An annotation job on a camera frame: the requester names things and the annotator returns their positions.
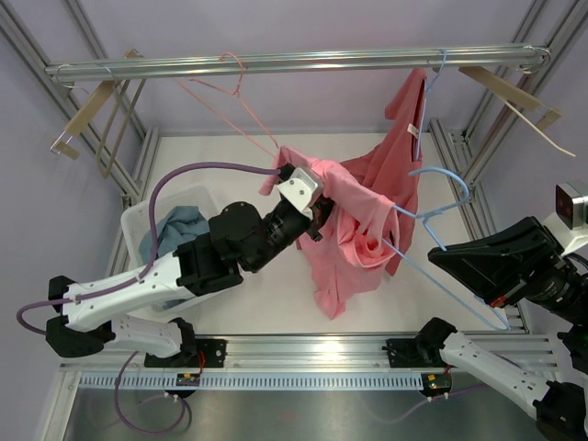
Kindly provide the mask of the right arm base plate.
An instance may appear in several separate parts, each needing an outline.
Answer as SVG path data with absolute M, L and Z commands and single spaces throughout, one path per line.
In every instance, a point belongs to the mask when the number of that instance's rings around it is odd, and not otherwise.
M 440 349 L 420 344 L 415 338 L 391 338 L 381 347 L 391 368 L 446 368 Z

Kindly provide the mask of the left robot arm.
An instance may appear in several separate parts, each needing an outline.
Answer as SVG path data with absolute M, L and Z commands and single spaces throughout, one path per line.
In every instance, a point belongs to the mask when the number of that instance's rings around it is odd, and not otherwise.
M 54 277 L 49 296 L 64 304 L 47 320 L 45 340 L 63 358 L 117 348 L 143 352 L 148 368 L 194 367 L 203 348 L 191 323 L 152 322 L 132 312 L 173 300 L 192 306 L 240 285 L 243 272 L 259 272 L 303 237 L 320 241 L 333 207 L 320 196 L 304 215 L 282 198 L 261 216 L 255 206 L 234 202 L 209 219 L 209 232 L 142 267 L 129 286 L 122 276 L 87 284 Z

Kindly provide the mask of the light pink t-shirt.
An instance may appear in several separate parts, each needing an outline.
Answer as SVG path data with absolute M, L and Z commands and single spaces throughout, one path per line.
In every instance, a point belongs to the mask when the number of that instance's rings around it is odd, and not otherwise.
M 311 267 L 314 299 L 322 313 L 335 319 L 354 295 L 377 289 L 398 257 L 389 246 L 401 235 L 395 203 L 361 185 L 340 163 L 308 156 L 291 147 L 280 148 L 274 167 L 307 167 L 323 181 L 323 194 L 334 202 L 322 239 L 308 235 L 297 247 Z

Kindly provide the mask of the blue-grey t-shirt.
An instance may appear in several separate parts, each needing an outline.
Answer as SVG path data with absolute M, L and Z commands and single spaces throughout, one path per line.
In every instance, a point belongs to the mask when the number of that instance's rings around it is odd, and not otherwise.
M 157 258 L 174 252 L 178 246 L 195 240 L 209 232 L 209 223 L 197 206 L 176 206 L 156 224 Z M 146 265 L 151 257 L 153 240 L 150 232 L 142 237 L 139 244 L 141 263 Z M 169 300 L 154 308 L 167 311 L 186 300 Z

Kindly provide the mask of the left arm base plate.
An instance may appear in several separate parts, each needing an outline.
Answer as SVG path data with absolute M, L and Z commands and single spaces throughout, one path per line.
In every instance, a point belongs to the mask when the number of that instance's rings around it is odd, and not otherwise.
M 146 368 L 223 368 L 227 354 L 225 339 L 199 338 L 196 340 L 194 355 L 177 354 L 169 358 L 146 355 Z

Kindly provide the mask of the pink wire hanger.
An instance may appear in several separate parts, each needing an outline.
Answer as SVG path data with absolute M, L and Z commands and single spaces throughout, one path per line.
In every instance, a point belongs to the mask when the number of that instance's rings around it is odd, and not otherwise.
M 232 52 L 228 52 L 228 51 L 224 52 L 217 59 L 217 61 L 220 63 L 225 63 L 227 59 L 231 59 L 238 66 L 238 79 L 237 79 L 233 89 L 223 88 L 218 85 L 211 84 L 206 81 L 200 80 L 197 77 L 189 77 L 186 81 L 175 80 L 175 83 L 180 88 L 182 88 L 186 93 L 188 93 L 189 96 L 191 96 L 193 99 L 195 99 L 201 106 L 206 108 L 210 113 L 212 113 L 218 119 L 225 122 L 230 128 L 232 128 L 234 131 L 236 131 L 238 134 L 240 134 L 242 137 L 244 137 L 246 140 L 248 140 L 256 148 L 258 148 L 259 150 L 261 150 L 265 154 L 269 155 L 272 159 L 274 159 L 280 149 L 280 145 L 279 145 L 276 137 L 266 127 L 266 125 L 261 121 L 261 119 L 256 115 L 256 113 L 253 112 L 253 110 L 248 106 L 248 104 L 246 103 L 246 101 L 242 97 L 241 89 L 242 89 L 243 78 L 244 78 L 246 68 L 244 67 L 243 62 L 241 61 L 241 59 L 237 55 L 235 55 Z M 196 83 L 198 85 L 203 85 L 209 89 L 215 90 L 219 93 L 222 93 L 226 96 L 230 96 L 230 97 L 234 98 L 235 100 L 237 100 L 239 102 L 241 108 L 253 119 L 253 121 L 262 130 L 262 132 L 266 135 L 266 137 L 269 138 L 270 141 L 272 141 L 272 143 L 274 144 L 274 149 L 269 150 L 261 142 L 256 141 L 252 135 L 248 134 L 242 128 L 235 125 L 227 116 L 225 116 L 222 112 L 220 112 L 218 109 L 216 109 L 214 106 L 212 106 L 210 102 L 206 101 L 195 90 L 193 90 L 187 84 L 188 82 Z

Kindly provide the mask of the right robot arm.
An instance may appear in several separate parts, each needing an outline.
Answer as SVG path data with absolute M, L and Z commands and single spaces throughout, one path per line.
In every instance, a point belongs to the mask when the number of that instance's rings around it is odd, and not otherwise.
M 432 249 L 427 258 L 492 308 L 528 300 L 571 324 L 560 333 L 573 368 L 587 375 L 587 276 L 576 253 L 587 244 L 587 223 L 569 226 L 556 213 L 469 243 Z M 587 437 L 587 386 L 547 380 L 474 344 L 454 325 L 432 318 L 415 337 L 426 365 L 460 368 L 516 404 L 548 440 Z

